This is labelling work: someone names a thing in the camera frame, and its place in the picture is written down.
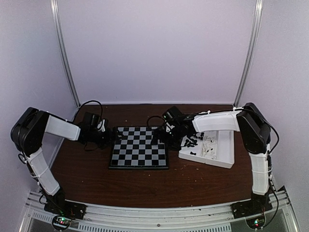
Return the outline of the black white chessboard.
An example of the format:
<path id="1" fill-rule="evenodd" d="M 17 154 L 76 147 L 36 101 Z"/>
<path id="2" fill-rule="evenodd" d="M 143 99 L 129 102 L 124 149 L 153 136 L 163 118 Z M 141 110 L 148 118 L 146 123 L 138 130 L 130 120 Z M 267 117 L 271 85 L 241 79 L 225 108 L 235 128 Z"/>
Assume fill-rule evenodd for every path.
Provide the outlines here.
<path id="1" fill-rule="evenodd" d="M 165 170 L 169 168 L 169 156 L 165 144 L 151 144 L 157 127 L 118 127 L 121 135 L 112 146 L 110 169 Z"/>

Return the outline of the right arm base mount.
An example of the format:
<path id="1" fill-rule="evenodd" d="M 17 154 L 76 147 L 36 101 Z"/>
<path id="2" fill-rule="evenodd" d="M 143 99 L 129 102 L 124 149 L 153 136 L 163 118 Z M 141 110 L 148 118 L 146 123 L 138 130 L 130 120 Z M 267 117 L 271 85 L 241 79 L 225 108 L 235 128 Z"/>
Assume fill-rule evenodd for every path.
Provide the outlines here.
<path id="1" fill-rule="evenodd" d="M 231 204 L 234 219 L 262 214 L 273 209 L 269 192 L 264 195 L 251 193 L 251 198 L 246 201 Z"/>

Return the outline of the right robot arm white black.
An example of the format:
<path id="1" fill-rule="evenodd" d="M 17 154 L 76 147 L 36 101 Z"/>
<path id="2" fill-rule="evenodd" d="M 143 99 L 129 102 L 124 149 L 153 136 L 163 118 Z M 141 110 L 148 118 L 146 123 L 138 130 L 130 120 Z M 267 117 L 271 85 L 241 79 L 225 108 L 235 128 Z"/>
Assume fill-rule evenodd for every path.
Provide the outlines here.
<path id="1" fill-rule="evenodd" d="M 253 103 L 227 111 L 184 114 L 176 106 L 163 115 L 163 125 L 153 130 L 152 145 L 164 143 L 181 159 L 230 169 L 234 164 L 234 133 L 241 135 L 251 160 L 253 186 L 247 208 L 258 213 L 266 208 L 272 172 L 272 126 Z"/>

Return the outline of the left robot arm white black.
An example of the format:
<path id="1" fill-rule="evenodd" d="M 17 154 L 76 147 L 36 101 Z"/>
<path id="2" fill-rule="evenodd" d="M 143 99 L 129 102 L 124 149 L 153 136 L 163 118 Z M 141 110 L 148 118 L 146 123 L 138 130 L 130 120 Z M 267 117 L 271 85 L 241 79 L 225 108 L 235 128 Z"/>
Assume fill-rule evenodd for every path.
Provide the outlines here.
<path id="1" fill-rule="evenodd" d="M 29 107 L 11 130 L 11 140 L 20 151 L 32 177 L 37 180 L 50 206 L 60 215 L 70 207 L 65 193 L 56 181 L 43 155 L 42 142 L 45 134 L 55 135 L 83 145 L 95 143 L 104 149 L 121 138 L 116 129 L 109 129 L 107 121 L 99 115 L 85 113 L 78 124 L 67 121 L 47 111 Z"/>

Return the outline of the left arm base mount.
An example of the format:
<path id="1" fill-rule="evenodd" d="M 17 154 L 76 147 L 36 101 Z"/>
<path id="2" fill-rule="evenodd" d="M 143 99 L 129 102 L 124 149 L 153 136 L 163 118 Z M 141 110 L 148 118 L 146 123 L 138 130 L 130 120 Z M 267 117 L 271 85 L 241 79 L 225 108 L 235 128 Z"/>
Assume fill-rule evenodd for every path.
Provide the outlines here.
<path id="1" fill-rule="evenodd" d="M 45 211 L 71 219 L 84 219 L 86 205 L 67 201 L 62 187 L 60 187 L 55 195 L 47 194 L 44 189 L 42 193 L 46 198 L 46 203 L 44 205 Z"/>

